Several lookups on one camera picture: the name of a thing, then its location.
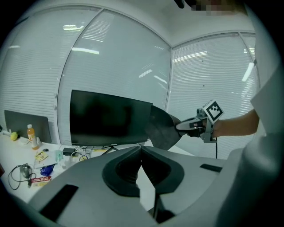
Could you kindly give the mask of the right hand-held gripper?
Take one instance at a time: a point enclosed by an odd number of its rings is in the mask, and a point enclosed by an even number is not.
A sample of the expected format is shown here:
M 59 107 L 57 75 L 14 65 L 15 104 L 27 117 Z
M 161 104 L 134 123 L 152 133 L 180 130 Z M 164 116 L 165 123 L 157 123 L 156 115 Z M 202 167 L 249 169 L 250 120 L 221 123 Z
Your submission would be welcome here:
M 214 124 L 224 114 L 223 109 L 216 100 L 211 99 L 201 108 L 197 109 L 197 116 L 186 119 L 176 125 L 177 130 L 188 130 L 190 137 L 200 137 L 204 143 L 216 143 L 213 138 Z

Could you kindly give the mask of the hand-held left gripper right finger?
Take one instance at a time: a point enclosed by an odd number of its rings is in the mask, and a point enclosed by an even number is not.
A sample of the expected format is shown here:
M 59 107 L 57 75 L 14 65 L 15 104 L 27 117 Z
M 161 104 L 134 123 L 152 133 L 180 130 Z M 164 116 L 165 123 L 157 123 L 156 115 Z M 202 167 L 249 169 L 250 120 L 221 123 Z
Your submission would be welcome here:
M 141 163 L 155 188 L 154 214 L 177 215 L 209 188 L 220 174 L 225 160 L 143 146 Z

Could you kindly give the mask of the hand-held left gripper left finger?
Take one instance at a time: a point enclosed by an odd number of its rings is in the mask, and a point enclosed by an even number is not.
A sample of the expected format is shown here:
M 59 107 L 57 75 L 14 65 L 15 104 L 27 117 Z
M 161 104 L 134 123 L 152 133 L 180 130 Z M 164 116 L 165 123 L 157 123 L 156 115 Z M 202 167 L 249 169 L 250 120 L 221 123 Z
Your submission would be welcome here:
M 151 227 L 136 185 L 139 146 L 74 164 L 29 201 L 41 215 L 65 227 Z

